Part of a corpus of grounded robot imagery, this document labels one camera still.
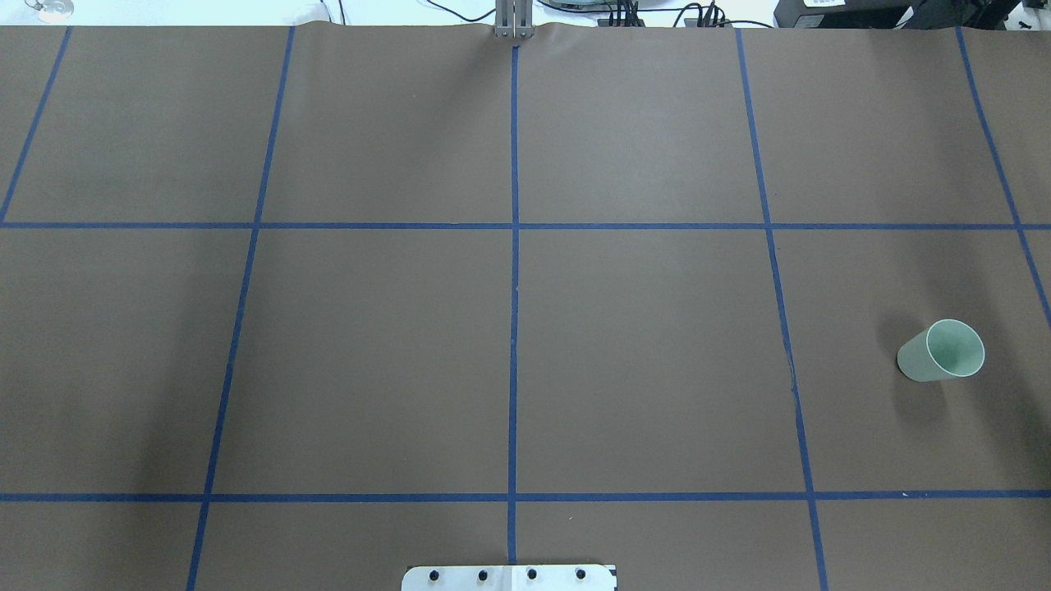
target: black box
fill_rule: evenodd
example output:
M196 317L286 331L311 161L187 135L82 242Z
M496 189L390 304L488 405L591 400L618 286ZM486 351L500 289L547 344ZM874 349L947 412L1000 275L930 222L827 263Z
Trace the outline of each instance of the black box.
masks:
M779 0L782 28L893 28L909 0Z

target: paper cup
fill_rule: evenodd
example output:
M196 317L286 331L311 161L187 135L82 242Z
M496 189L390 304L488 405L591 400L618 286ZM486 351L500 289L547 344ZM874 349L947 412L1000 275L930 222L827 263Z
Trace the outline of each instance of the paper cup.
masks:
M898 368L916 382L967 378L984 363L982 338L959 320L940 320L898 350Z

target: wire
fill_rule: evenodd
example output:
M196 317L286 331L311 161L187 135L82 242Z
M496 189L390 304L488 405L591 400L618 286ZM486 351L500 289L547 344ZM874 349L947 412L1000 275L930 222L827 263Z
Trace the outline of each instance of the wire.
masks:
M447 7L442 6L441 4L438 4L437 2L434 2L433 0L424 0L424 2L427 2L428 4L434 6L435 8L441 8L442 11L449 13L450 15L453 15L453 16L459 18L463 22L478 22L478 21L483 21L483 20L488 19L490 16L492 16L493 13L496 12L496 8L493 8L492 11L486 13L485 15L481 15L478 18L469 19L469 18L465 17L463 15L457 13L456 11L454 11L452 8L447 8Z
M328 9L328 4L325 3L325 0L322 0L322 6L325 6L325 16L329 18L329 22L332 22L332 13Z
M611 17L610 17L611 22L613 22L613 17L612 17L613 11L612 9L609 11L609 12L606 12L606 11L575 11L573 8L563 8L561 6L555 6L553 4L549 4L549 3L544 2L543 0L535 0L535 1L536 1L537 4L540 4L541 6L547 6L547 7L551 8L552 11L558 11L559 13L569 13L571 15L605 15L605 14L610 14L611 15ZM609 2L603 2L603 4L605 4L606 6L610 6ZM698 4L697 2L691 2L689 4L686 4L682 8L634 8L632 12L633 13L679 13L679 16L676 17L676 19L675 19L675 23L678 24L679 20L682 17L682 15L685 14L685 12L687 9L693 8L693 7L697 7L697 9L698 9L697 23L698 23L698 26L700 26L701 20L703 19L703 12L702 11L703 11L704 7L701 6L700 4ZM726 16L726 13L723 12L722 8L718 8L718 9L723 15L723 17ZM744 19L716 20L713 24L709 24L708 26L722 26L724 24L738 24L738 23L742 23L742 24L756 24L756 25L759 25L759 26L765 26L766 28L777 28L776 26L770 25L770 24L766 24L765 22L749 21L749 20L744 20Z
M719 21L718 23L716 23L715 26L722 26L724 24L738 24L738 23L758 24L759 26L765 26L766 28L777 28L772 24L766 24L765 22L749 21L749 20L743 20L743 19L734 19L734 20L728 20L728 21Z
M691 2L689 4L683 6L681 11L679 11L679 16L675 17L675 22L672 23L672 28L679 26L679 19L681 19L682 15L686 14L686 11L691 8L697 8L697 20L698 21L701 20L701 17L704 15L704 6L701 6L697 2Z
M554 4L549 4L543 0L535 0L537 4L541 6L547 6L552 11L558 11L559 13L569 13L571 15L604 15L605 11L576 11L573 8L563 8L561 6L555 6ZM634 13L678 13L681 8L638 8L633 9Z

